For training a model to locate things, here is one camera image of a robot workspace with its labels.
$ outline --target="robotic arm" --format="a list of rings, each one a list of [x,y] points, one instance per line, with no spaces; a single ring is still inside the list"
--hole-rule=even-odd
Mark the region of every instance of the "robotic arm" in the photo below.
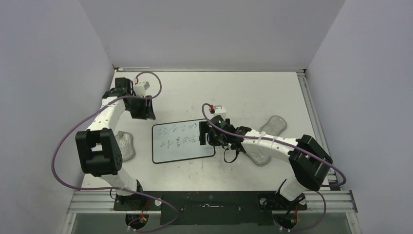
[[[122,96],[148,97],[148,82],[133,84],[130,79],[116,78],[115,86],[103,95],[102,106]],[[93,120],[86,131],[77,132],[75,140],[80,165],[85,174],[92,174],[107,181],[113,187],[142,191],[139,182],[122,168],[122,154],[113,134],[116,124],[124,111],[129,111],[132,118],[155,119],[151,99],[125,98],[119,100]],[[137,196],[123,190],[117,190],[123,196]]]
[[[202,121],[200,122],[199,139],[201,145],[205,145],[208,142],[209,145],[213,146],[227,146],[229,149],[235,150],[237,154],[239,152],[258,152],[274,156],[289,163],[293,168],[294,176],[288,178],[277,191],[277,195],[281,196],[281,199],[285,198],[287,200],[285,201],[286,203],[296,200],[306,190],[318,191],[320,189],[329,171],[327,165],[310,158],[292,147],[274,141],[261,140],[262,137],[280,140],[305,149],[319,158],[333,163],[332,159],[314,138],[308,135],[303,135],[301,138],[282,138],[268,135],[265,132],[258,132],[248,127],[241,126],[235,128],[230,124],[230,120],[226,118],[224,107],[212,107],[210,112],[214,114],[211,122],[220,129],[245,137],[258,137],[258,139],[231,136],[211,127],[208,122]]]

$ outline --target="gray wall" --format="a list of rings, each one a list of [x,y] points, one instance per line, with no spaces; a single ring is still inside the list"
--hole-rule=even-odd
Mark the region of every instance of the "gray wall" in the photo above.
[[[115,66],[306,68],[345,0],[80,0]]]
[[[72,190],[59,139],[100,106],[113,70],[77,0],[0,3],[0,233],[59,233]],[[79,184],[74,136],[57,171]]]
[[[413,1],[347,0],[307,70],[363,233],[413,233]]]

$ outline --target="wall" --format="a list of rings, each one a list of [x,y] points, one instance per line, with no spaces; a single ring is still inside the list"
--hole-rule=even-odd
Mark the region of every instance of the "wall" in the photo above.
[[[77,0],[0,3],[0,233],[60,233],[73,191],[53,178],[52,152],[112,75]],[[79,184],[74,136],[56,169]]]
[[[363,233],[413,233],[413,1],[347,0],[307,70]]]
[[[305,68],[345,0],[80,0],[115,66]]]

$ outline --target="tabletop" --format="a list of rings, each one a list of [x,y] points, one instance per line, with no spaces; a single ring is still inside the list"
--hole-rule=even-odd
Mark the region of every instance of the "tabletop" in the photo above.
[[[114,79],[134,80],[138,73],[115,72]],[[273,115],[283,117],[287,129],[281,137],[314,137],[297,74],[294,72],[157,72],[162,93],[154,99],[156,120],[132,119],[124,112],[113,132],[133,135],[136,156],[123,163],[125,170],[139,180],[146,191],[269,191],[293,175],[291,166],[272,158],[257,166],[248,156],[225,163],[221,147],[213,157],[154,164],[152,162],[152,126],[161,123],[202,118],[201,106],[208,102],[222,105],[235,127],[258,130]],[[159,84],[151,74],[140,81],[149,81],[148,95],[158,92]],[[82,187],[103,187],[108,183],[85,175]]]

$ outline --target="whiteboard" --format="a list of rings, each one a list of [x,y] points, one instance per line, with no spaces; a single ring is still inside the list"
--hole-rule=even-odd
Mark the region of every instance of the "whiteboard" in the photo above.
[[[153,163],[214,156],[213,146],[200,145],[199,121],[202,120],[154,125],[152,127]]]

